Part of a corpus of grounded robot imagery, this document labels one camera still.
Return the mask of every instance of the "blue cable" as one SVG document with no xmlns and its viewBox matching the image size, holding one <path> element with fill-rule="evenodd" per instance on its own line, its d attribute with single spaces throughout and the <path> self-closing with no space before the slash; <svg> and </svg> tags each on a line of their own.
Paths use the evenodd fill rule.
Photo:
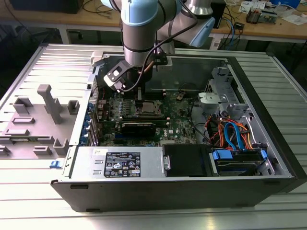
<svg viewBox="0 0 307 230">
<path fill-rule="evenodd" d="M 241 141 L 241 137 L 240 137 L 240 130 L 238 128 L 238 126 L 236 126 L 235 123 L 233 122 L 228 122 L 225 127 L 224 127 L 224 134 L 225 134 L 225 139 L 228 142 L 228 144 L 234 149 L 236 150 L 236 146 L 230 141 L 229 136 L 228 136 L 228 127 L 232 125 L 235 128 L 236 131 L 236 140 L 238 142 L 238 146 L 240 149 L 244 150 L 245 147 L 243 145 L 243 142 Z"/>
<path fill-rule="evenodd" d="M 232 37 L 231 37 L 230 45 L 226 49 L 226 50 L 229 50 L 229 48 L 232 47 L 232 45 L 233 45 L 233 41 L 234 41 L 234 37 L 235 37 L 235 29 L 234 29 L 234 25 L 232 24 L 232 22 L 229 19 L 226 19 L 226 18 L 222 18 L 222 19 L 228 21 L 231 25 Z"/>
</svg>

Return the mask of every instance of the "side panel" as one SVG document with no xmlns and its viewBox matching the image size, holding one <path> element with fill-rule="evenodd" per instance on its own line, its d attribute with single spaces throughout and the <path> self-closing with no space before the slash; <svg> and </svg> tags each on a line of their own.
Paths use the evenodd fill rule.
<svg viewBox="0 0 307 230">
<path fill-rule="evenodd" d="M 238 78 L 238 84 L 241 84 L 242 88 L 246 92 L 250 103 L 252 104 L 254 110 L 256 111 L 259 119 L 261 120 L 264 128 L 266 129 L 270 139 L 272 140 L 274 146 L 276 147 L 278 153 L 280 154 L 282 160 L 284 161 L 287 169 L 291 175 L 296 177 L 296 181 L 291 184 L 290 187 L 285 188 L 282 192 L 290 192 L 293 189 L 299 187 L 307 181 L 307 175 L 304 172 L 302 166 L 298 162 L 297 158 L 293 154 L 274 120 L 270 116 L 268 110 L 263 105 L 260 97 L 256 93 L 254 87 L 247 78 L 245 72 L 240 67 L 238 61 L 234 57 L 229 58 L 231 66 Z"/>
<path fill-rule="evenodd" d="M 58 183 L 51 186 L 77 212 L 252 207 L 293 179 L 206 182 Z"/>
</svg>

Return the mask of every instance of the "ridged metal surface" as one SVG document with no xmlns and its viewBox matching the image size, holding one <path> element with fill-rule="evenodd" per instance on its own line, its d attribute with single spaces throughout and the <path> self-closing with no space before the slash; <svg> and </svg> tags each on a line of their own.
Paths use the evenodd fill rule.
<svg viewBox="0 0 307 230">
<path fill-rule="evenodd" d="M 9 114 L 14 111 L 11 103 L 16 96 L 29 96 L 30 100 L 43 103 L 35 95 L 41 82 L 51 84 L 53 96 L 58 97 L 62 103 L 72 98 L 80 99 L 91 72 L 92 52 L 106 49 L 120 51 L 120 48 L 112 46 L 50 45 L 44 48 L 40 58 L 32 65 L 29 73 L 23 76 L 24 80 L 0 110 L 0 131 L 10 118 Z M 307 103 L 295 81 L 281 70 L 273 58 L 264 53 L 177 52 L 236 57 L 307 172 Z M 307 184 L 288 194 L 273 195 L 252 208 L 77 213 L 49 185 L 50 180 L 61 173 L 49 169 L 49 165 L 50 160 L 0 161 L 0 226 L 3 229 L 26 226 L 31 229 L 60 227 L 87 230 L 307 229 Z"/>
</svg>

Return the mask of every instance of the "electronics board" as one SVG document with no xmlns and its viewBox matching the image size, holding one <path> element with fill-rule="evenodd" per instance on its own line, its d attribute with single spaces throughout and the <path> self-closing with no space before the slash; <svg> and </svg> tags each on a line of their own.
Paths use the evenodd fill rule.
<svg viewBox="0 0 307 230">
<path fill-rule="evenodd" d="M 196 143 L 189 121 L 189 99 L 176 92 L 164 92 L 159 100 L 136 101 L 114 93 L 101 100 L 100 146 L 162 146 Z"/>
</svg>

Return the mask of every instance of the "label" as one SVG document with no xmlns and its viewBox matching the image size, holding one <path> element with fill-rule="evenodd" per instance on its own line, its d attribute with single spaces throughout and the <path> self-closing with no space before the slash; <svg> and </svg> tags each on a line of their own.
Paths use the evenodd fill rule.
<svg viewBox="0 0 307 230">
<path fill-rule="evenodd" d="M 105 177 L 140 177 L 140 152 L 107 152 Z"/>
<path fill-rule="evenodd" d="M 93 150 L 93 155 L 94 156 L 102 156 L 107 153 L 107 149 L 94 149 Z"/>
</svg>

